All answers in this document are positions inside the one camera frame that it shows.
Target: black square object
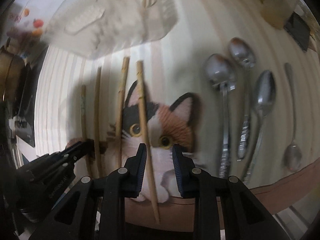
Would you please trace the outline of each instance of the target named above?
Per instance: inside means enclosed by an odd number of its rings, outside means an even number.
[[[300,48],[306,52],[309,47],[310,28],[295,12],[290,16],[284,29],[294,38]]]

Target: clear plastic tray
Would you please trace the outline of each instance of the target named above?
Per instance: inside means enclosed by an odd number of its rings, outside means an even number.
[[[88,59],[163,38],[177,21],[173,0],[65,0],[44,41]]]

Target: cat ear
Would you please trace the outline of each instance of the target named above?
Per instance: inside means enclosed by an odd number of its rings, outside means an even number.
[[[127,99],[125,100],[124,106],[129,107],[129,106],[134,106],[137,105],[139,102],[139,93],[138,93],[138,88],[137,88],[137,83],[138,81],[136,80],[132,86],[129,89]],[[146,95],[146,101],[150,101],[150,96],[148,93],[148,87],[145,84],[145,95]]]
[[[169,109],[189,125],[196,118],[197,102],[198,99],[194,93],[186,93],[179,97]]]

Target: striped surface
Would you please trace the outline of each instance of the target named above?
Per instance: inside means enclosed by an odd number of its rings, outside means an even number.
[[[237,36],[248,42],[257,56],[251,71],[252,85],[265,70],[273,71],[277,97],[265,119],[266,130],[250,187],[274,183],[289,175],[282,167],[283,152],[292,138],[292,103],[283,65],[290,62],[296,76],[297,143],[303,151],[303,166],[319,156],[320,65],[310,49],[301,51],[284,30],[276,30],[260,16],[259,0],[175,0],[178,23],[160,41],[135,46],[96,61],[85,60],[50,46],[38,82],[35,107],[37,155],[64,149],[68,140],[81,136],[80,92],[87,86],[87,134],[93,138],[93,95],[98,66],[100,85],[100,140],[108,123],[115,123],[122,60],[130,56],[126,93],[136,80],[135,63],[144,60],[145,79],[154,102],[172,104],[186,92],[202,99],[201,123],[197,131],[200,159],[217,175],[222,145],[221,97],[202,76],[201,66],[212,53],[227,55],[228,41]],[[236,90],[230,93],[231,173],[241,176],[245,161],[236,161],[240,133],[243,76],[238,71]],[[252,116],[252,132],[256,118]]]

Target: spoon handle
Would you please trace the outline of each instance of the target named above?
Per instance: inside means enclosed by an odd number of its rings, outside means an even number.
[[[264,127],[263,117],[259,118],[259,126],[260,126],[260,128],[259,128],[259,135],[258,135],[256,147],[254,149],[250,164],[247,167],[247,170],[245,171],[245,174],[242,179],[243,184],[245,184],[245,185],[248,185],[250,183],[252,172],[253,172],[254,166],[256,165],[257,157],[259,154],[259,149],[260,149],[260,145],[261,145],[262,137],[263,137],[263,127]]]
[[[241,129],[241,135],[240,135],[240,142],[238,147],[238,161],[241,161],[244,159],[247,147],[248,147],[248,141],[249,141],[249,135],[250,135],[250,97],[251,94],[251,87],[250,87],[250,81],[249,81],[249,73],[247,70],[244,70],[245,78],[244,78],[244,117],[242,122],[242,129]]]
[[[284,64],[285,74],[287,75],[287,79],[289,82],[290,90],[291,90],[291,99],[292,99],[292,115],[293,115],[293,135],[292,141],[294,141],[296,137],[297,130],[297,121],[296,121],[296,108],[295,108],[295,96],[294,96],[294,81],[293,81],[293,71],[290,63]]]
[[[226,178],[229,174],[229,109],[228,109],[228,86],[223,83],[220,85],[222,93],[222,114],[223,114],[223,146],[219,169],[219,178]]]

